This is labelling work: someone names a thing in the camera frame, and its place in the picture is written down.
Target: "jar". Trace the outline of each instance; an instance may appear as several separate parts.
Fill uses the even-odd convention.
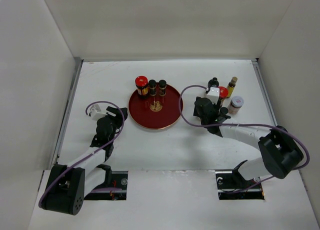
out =
[[[138,76],[135,79],[135,86],[140,97],[144,99],[148,97],[148,79],[145,76]]]
[[[240,108],[244,105],[245,100],[240,96],[234,96],[228,106],[230,114],[236,114]]]
[[[149,93],[150,96],[157,95],[157,82],[153,79],[149,81]]]
[[[220,89],[219,100],[220,100],[220,107],[221,107],[224,100],[227,98],[229,92],[228,92],[228,89],[225,88],[224,86],[219,86],[219,89]]]
[[[164,97],[166,95],[167,82],[165,80],[159,81],[159,95]]]

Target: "gold logo on tray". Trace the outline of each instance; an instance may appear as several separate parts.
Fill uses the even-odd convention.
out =
[[[162,109],[162,105],[159,101],[154,101],[153,103],[150,104],[150,109],[153,112],[159,112]]]

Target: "red lid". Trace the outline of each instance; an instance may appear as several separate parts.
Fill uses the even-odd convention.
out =
[[[148,78],[146,78],[145,76],[138,76],[135,79],[135,85],[137,85],[138,87],[144,87],[147,84],[148,84]]]
[[[219,89],[220,89],[219,98],[225,99],[228,96],[228,93],[229,93],[228,89],[226,89],[224,86],[220,86]]]

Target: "white table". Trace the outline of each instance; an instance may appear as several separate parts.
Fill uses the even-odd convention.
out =
[[[104,100],[127,107],[139,75],[157,81],[165,79],[178,91],[194,84],[206,86],[212,77],[226,86],[236,76],[233,96],[242,96],[245,104],[235,120],[273,124],[250,60],[86,62],[59,164],[77,158],[91,143],[96,123],[85,116],[86,106]],[[192,114],[195,98],[202,94],[202,89],[190,89],[183,95],[183,113],[193,123],[199,124]],[[129,171],[127,200],[88,201],[75,217],[36,206],[29,229],[318,229],[297,171],[284,180],[263,183],[265,201],[218,199],[214,172],[208,170],[234,168],[259,155],[253,147],[191,127],[183,119],[172,127],[154,131],[138,126],[128,117],[107,161],[113,171]],[[185,174],[175,170],[195,171]]]

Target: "white jar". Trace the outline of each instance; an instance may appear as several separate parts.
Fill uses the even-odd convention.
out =
[[[228,106],[229,114],[236,114],[244,105],[245,100],[240,96],[234,96]]]

